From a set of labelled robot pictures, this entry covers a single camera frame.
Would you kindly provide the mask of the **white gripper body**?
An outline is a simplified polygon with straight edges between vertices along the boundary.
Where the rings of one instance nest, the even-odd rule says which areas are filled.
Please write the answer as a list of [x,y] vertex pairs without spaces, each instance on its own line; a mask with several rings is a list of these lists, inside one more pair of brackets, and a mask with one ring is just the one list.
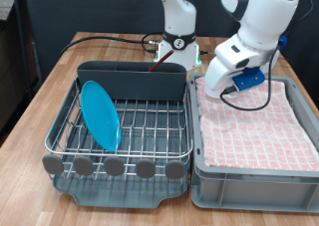
[[212,98],[218,99],[219,95],[232,85],[232,78],[239,74],[241,71],[230,70],[218,57],[214,57],[204,76],[205,92]]

